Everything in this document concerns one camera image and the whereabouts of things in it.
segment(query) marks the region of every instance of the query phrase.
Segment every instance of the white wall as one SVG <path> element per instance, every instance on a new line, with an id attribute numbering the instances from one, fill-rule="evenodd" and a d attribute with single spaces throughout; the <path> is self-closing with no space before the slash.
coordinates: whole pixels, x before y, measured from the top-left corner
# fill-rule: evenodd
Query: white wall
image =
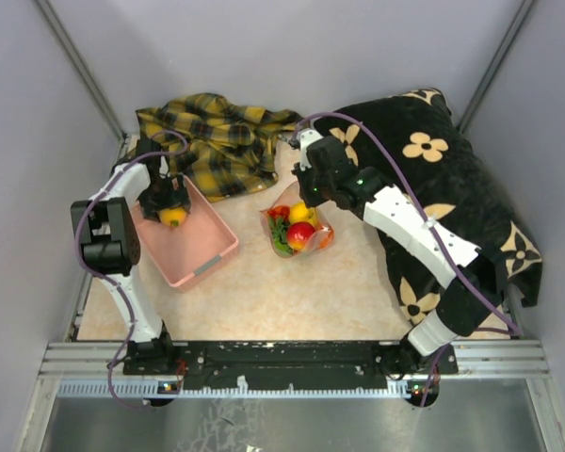
<path id="1" fill-rule="evenodd" d="M 33 3 L 1 0 L 0 452 L 79 288 L 69 205 L 100 187 L 116 151 Z"/>
<path id="2" fill-rule="evenodd" d="M 334 109 L 442 89 L 459 117 L 519 0 L 52 0 L 124 128 L 134 111 L 216 91 Z"/>
<path id="3" fill-rule="evenodd" d="M 565 400 L 565 0 L 538 3 L 469 135 L 540 245 L 540 304 L 524 318 Z"/>

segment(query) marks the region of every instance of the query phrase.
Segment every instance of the yellow and black plaid fabric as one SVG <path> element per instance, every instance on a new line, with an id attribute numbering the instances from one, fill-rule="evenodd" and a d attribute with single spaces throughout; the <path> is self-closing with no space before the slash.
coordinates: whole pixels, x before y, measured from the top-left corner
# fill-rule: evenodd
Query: yellow and black plaid fabric
<path id="1" fill-rule="evenodd" d="M 277 134 L 293 130 L 301 116 L 291 110 L 232 105 L 205 93 L 174 99 L 162 108 L 143 108 L 137 118 L 140 132 L 148 137 L 170 129 L 188 139 L 188 152 L 171 158 L 169 170 L 188 176 L 207 200 L 216 202 L 276 184 Z M 173 153 L 182 146 L 172 135 L 155 140 Z"/>

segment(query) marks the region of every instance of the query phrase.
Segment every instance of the beige table surface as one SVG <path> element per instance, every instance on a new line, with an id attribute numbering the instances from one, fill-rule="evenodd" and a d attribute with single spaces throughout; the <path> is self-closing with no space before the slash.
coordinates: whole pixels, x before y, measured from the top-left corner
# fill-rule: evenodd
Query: beige table surface
<path id="1" fill-rule="evenodd" d="M 279 183 L 214 204 L 238 236 L 240 252 L 194 288 L 184 293 L 170 288 L 150 256 L 142 255 L 141 278 L 173 339 L 382 340 L 401 338 L 410 329 L 397 307 L 375 229 L 332 202 L 320 207 L 335 231 L 329 248 L 292 259 L 270 248 L 259 210 L 294 182 L 290 170 L 298 160 L 299 152 L 280 141 Z M 503 328 L 493 315 L 484 326 Z M 115 340 L 125 334 L 113 299 L 93 281 L 78 339 Z M 473 337 L 505 336 L 482 332 Z"/>

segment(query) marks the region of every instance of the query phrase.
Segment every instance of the yellow fruit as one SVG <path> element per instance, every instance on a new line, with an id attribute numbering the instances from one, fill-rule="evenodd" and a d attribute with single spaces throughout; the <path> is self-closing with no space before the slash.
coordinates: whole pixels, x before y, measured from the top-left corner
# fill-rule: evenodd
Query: yellow fruit
<path id="1" fill-rule="evenodd" d="M 186 215 L 186 210 L 182 207 L 176 207 L 174 209 L 163 209 L 159 211 L 159 220 L 166 226 L 176 228 L 184 223 Z"/>
<path id="2" fill-rule="evenodd" d="M 318 218 L 316 217 L 316 209 L 306 207 L 305 202 L 300 201 L 291 207 L 289 213 L 289 222 L 291 224 L 306 221 L 315 228 L 318 227 Z"/>

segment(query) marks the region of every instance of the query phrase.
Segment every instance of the black floral fabric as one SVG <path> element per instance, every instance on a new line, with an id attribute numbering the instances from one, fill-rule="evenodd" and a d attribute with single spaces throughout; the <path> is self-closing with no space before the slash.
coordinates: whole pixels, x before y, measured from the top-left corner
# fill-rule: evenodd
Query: black floral fabric
<path id="1" fill-rule="evenodd" d="M 524 295 L 522 304 L 537 304 L 542 272 L 540 252 L 503 189 L 474 154 L 471 143 L 452 124 L 450 110 L 439 90 L 416 89 L 337 111 L 373 131 L 406 175 L 428 215 L 481 248 L 500 249 L 506 258 L 508 281 Z M 347 146 L 347 154 L 357 159 L 361 168 L 375 167 L 401 188 L 380 150 L 363 132 L 352 127 L 355 126 L 336 118 L 315 122 L 322 135 L 340 138 Z M 392 238 L 382 232 L 379 238 L 402 312 L 412 324 L 417 324 L 426 312 L 434 309 L 441 287 L 428 269 Z"/>

